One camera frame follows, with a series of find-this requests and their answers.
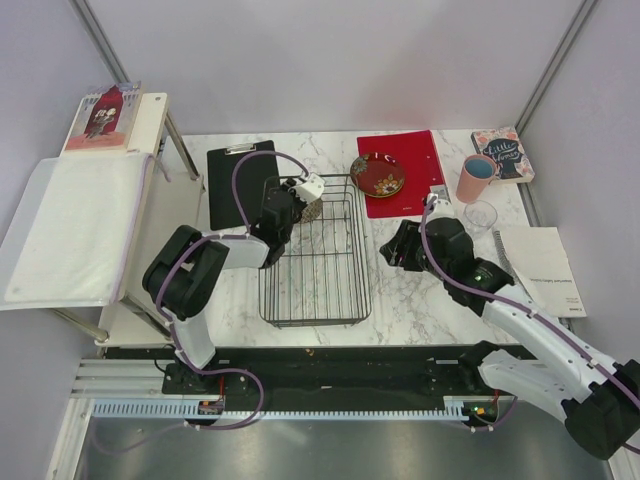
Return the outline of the patterned ceramic bowl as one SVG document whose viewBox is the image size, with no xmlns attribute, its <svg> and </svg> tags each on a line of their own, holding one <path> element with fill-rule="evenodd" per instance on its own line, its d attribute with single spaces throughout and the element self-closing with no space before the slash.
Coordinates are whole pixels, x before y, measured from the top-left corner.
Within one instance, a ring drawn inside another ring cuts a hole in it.
<svg viewBox="0 0 640 480">
<path fill-rule="evenodd" d="M 323 212 L 323 201 L 316 199 L 309 203 L 301 213 L 300 224 L 310 223 L 316 220 Z"/>
</svg>

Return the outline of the dark brown floral plate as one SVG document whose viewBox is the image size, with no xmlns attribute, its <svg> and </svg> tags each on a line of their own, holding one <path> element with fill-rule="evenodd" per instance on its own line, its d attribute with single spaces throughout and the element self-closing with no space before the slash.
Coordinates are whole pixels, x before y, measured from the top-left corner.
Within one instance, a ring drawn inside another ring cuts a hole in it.
<svg viewBox="0 0 640 480">
<path fill-rule="evenodd" d="M 356 158 L 350 167 L 350 178 L 365 195 L 386 198 L 401 191 L 405 183 L 405 171 L 393 157 L 378 152 Z"/>
</svg>

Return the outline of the grey wire dish rack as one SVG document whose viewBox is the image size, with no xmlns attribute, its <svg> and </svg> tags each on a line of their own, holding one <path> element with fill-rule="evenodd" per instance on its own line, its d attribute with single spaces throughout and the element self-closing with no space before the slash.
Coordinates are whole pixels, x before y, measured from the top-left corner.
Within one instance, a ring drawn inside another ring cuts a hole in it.
<svg viewBox="0 0 640 480">
<path fill-rule="evenodd" d="M 346 175 L 323 178 L 321 215 L 295 224 L 258 274 L 260 317 L 277 328 L 354 325 L 371 313 L 363 196 Z"/>
</svg>

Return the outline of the clear drinking glass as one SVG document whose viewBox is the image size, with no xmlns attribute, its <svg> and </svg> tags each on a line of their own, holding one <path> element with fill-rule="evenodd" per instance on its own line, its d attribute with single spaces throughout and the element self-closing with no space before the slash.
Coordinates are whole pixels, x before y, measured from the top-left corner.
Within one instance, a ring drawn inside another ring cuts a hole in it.
<svg viewBox="0 0 640 480">
<path fill-rule="evenodd" d="M 498 212 L 495 207 L 482 200 L 477 200 L 465 206 L 463 220 L 467 232 L 474 238 L 487 233 L 496 223 Z"/>
</svg>

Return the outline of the pink plastic cup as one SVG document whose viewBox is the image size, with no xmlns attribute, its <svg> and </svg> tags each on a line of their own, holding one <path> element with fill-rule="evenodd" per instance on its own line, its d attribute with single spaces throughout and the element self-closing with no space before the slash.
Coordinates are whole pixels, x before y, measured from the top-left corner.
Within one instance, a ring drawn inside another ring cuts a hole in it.
<svg viewBox="0 0 640 480">
<path fill-rule="evenodd" d="M 484 189 L 491 182 L 487 180 L 474 179 L 464 171 L 464 163 L 459 176 L 458 186 L 456 189 L 456 198 L 463 203 L 472 203 L 476 201 Z"/>
</svg>

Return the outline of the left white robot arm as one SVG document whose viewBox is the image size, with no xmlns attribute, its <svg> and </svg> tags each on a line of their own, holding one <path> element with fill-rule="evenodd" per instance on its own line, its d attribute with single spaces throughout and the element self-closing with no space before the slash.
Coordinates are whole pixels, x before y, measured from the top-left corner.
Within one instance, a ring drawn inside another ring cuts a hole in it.
<svg viewBox="0 0 640 480">
<path fill-rule="evenodd" d="M 219 369 L 203 310 L 224 270 L 266 269 L 277 263 L 304 210 L 318 201 L 325 182 L 318 175 L 276 180 L 265 188 L 261 212 L 245 234 L 216 234 L 178 227 L 142 279 L 158 313 L 169 327 L 178 358 L 187 364 L 185 382 L 208 393 Z"/>
</svg>

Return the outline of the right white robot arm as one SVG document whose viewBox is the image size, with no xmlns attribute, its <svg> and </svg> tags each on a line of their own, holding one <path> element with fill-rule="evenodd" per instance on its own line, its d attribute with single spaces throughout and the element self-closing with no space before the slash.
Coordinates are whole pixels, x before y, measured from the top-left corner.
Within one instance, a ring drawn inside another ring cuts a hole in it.
<svg viewBox="0 0 640 480">
<path fill-rule="evenodd" d="M 638 362 L 615 361 L 544 313 L 508 273 L 476 256 L 459 220 L 404 220 L 379 252 L 392 267 L 434 275 L 455 303 L 506 331 L 541 363 L 479 343 L 476 359 L 457 371 L 465 391 L 491 387 L 536 406 L 598 459 L 639 451 L 632 442 L 639 433 Z"/>
</svg>

